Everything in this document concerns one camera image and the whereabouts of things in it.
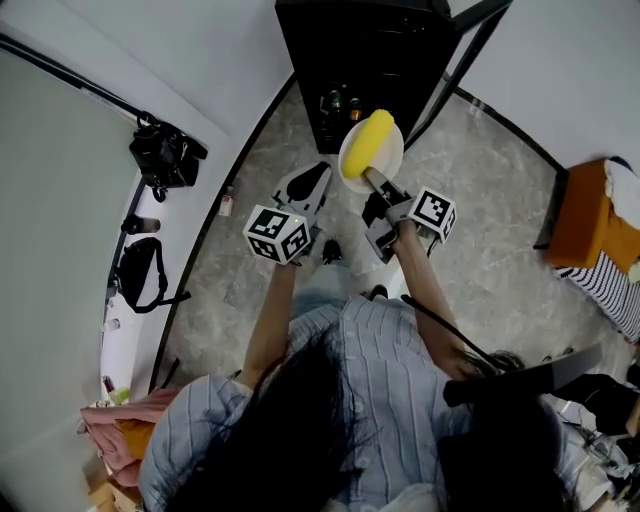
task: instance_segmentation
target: blue striped shirt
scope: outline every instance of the blue striped shirt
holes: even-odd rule
[[[356,453],[360,478],[336,499],[352,512],[369,512],[415,484],[444,489],[437,443],[468,431],[471,415],[444,402],[449,377],[431,360],[414,311],[400,301],[362,297],[343,307],[320,306],[291,322],[291,350],[320,333],[343,348],[355,412],[377,432]],[[214,426],[239,418],[249,398],[241,385],[218,376],[181,391],[156,426],[142,463],[139,487],[151,512],[164,510],[204,455]]]

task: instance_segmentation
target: black strap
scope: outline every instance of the black strap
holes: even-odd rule
[[[133,309],[136,313],[149,313],[153,311],[158,306],[164,306],[165,304],[178,304],[179,302],[185,301],[191,298],[191,294],[189,292],[182,293],[180,295],[176,295],[172,299],[164,299],[164,292],[167,291],[167,287],[169,283],[167,281],[167,275],[164,273],[164,262],[162,261],[162,244],[160,240],[157,238],[152,238],[151,243],[155,248],[156,253],[156,264],[158,266],[158,295],[153,301],[151,301],[146,306],[138,306],[136,304],[129,304],[131,309]]]

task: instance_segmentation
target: black cable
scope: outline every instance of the black cable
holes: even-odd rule
[[[432,320],[435,320],[436,322],[438,322],[442,327],[447,329],[449,332],[455,334],[458,338],[460,338],[460,340],[465,345],[467,345],[471,350],[476,352],[480,357],[482,357],[491,366],[497,368],[498,370],[503,370],[503,371],[509,371],[509,370],[512,369],[510,366],[501,363],[500,361],[498,361],[494,357],[492,357],[489,354],[487,354],[484,350],[482,350],[481,348],[476,346],[469,338],[467,338],[464,334],[462,334],[458,329],[456,329],[453,325],[451,325],[449,322],[447,322],[444,318],[442,318],[440,315],[437,315],[436,313],[434,313],[430,309],[427,309],[426,307],[424,307],[422,304],[420,304],[414,298],[409,297],[409,295],[406,295],[406,294],[402,295],[400,298],[403,301],[405,301],[407,304],[409,304],[409,306],[411,306],[412,308],[417,309],[421,313],[424,313],[425,315],[427,315]]]

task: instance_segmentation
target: gray tile floor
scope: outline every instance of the gray tile floor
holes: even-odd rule
[[[282,175],[321,159],[337,172],[334,156],[316,152],[294,86],[238,173],[232,217],[215,218],[198,255],[187,285],[193,298],[180,305],[164,356],[165,368],[175,357],[182,361],[177,383],[240,368],[271,270],[269,262],[250,254],[242,228],[255,204],[272,204]],[[595,305],[557,280],[532,249],[554,180],[554,170],[528,146],[454,96],[405,155],[394,181],[414,193],[428,185],[456,201],[458,221],[432,262],[469,338],[485,350],[509,349],[531,363],[569,345],[603,341],[600,369],[621,378],[630,347]],[[334,177],[319,218],[324,232],[298,284],[321,263],[327,236],[340,241],[361,289],[393,280],[395,267],[382,267],[364,239],[364,201]]]

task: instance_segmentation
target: shoe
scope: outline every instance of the shoe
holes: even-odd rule
[[[334,261],[342,260],[342,251],[340,250],[340,246],[338,242],[335,240],[328,240],[326,244],[324,244],[324,250],[322,251],[322,261],[325,265],[329,265]]]
[[[373,290],[371,290],[371,293],[369,294],[369,300],[375,299],[378,295],[382,295],[385,299],[389,298],[389,292],[381,284],[377,284],[373,287]]]

